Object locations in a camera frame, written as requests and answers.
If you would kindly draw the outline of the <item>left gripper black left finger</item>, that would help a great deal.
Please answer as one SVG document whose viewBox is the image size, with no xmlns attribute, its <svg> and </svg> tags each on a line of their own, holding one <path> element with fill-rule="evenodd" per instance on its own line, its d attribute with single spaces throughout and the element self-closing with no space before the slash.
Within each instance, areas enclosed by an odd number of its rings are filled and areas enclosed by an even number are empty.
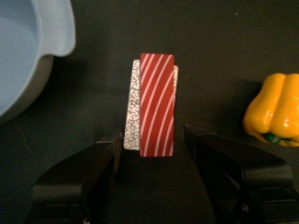
<svg viewBox="0 0 299 224">
<path fill-rule="evenodd" d="M 101 139 L 38 179 L 23 224 L 107 224 L 123 133 Z"/>
</svg>

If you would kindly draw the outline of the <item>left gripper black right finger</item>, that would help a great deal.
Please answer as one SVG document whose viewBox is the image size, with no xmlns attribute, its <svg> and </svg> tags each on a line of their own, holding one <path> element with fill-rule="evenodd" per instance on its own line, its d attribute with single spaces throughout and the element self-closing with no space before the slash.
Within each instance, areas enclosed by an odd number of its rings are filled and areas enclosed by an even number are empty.
<svg viewBox="0 0 299 224">
<path fill-rule="evenodd" d="M 190 125 L 183 139 L 217 224 L 299 224 L 299 192 L 281 157 Z"/>
</svg>

